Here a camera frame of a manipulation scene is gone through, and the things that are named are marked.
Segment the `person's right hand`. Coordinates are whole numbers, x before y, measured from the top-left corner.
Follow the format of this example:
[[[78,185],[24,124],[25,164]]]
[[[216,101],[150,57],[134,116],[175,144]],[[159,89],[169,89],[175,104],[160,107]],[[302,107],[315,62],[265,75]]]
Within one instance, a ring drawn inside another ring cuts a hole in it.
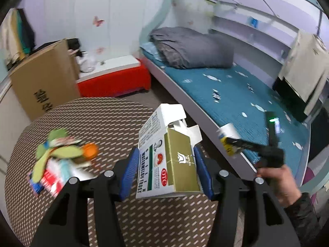
[[[290,168],[285,164],[280,168],[259,168],[257,176],[270,179],[274,193],[283,207],[293,205],[302,195]]]

